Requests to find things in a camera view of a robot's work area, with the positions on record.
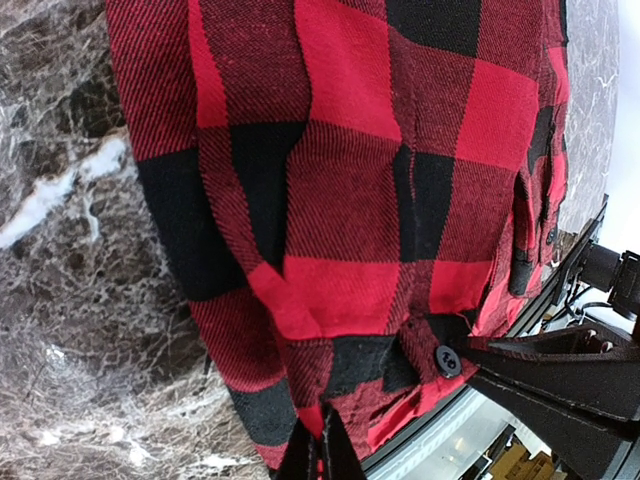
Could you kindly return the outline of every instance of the marble countertop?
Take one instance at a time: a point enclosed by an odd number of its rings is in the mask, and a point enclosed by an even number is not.
[[[104,0],[0,4],[0,479],[266,478],[145,207]],[[569,0],[569,194],[598,211],[615,0]]]

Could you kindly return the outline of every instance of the button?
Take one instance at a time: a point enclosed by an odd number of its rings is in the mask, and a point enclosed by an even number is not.
[[[460,357],[451,348],[440,345],[436,348],[436,365],[444,378],[454,378],[462,373]]]
[[[547,235],[547,245],[551,245],[553,242],[555,242],[557,236],[558,236],[558,226],[556,225],[553,228],[553,230],[549,232],[549,235]]]

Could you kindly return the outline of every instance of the black cylinder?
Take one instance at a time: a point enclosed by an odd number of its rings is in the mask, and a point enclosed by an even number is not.
[[[586,252],[580,280],[608,292],[613,287],[620,262],[619,253],[593,243]]]

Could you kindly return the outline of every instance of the flannel fabric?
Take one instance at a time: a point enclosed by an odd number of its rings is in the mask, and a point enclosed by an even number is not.
[[[564,0],[107,0],[140,179],[238,414],[360,458],[535,295],[566,190]]]

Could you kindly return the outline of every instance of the red and black plaid shirt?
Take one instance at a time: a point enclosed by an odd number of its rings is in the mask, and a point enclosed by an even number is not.
[[[107,0],[149,207],[277,467],[329,402],[358,455],[474,373],[566,189],[564,0]]]

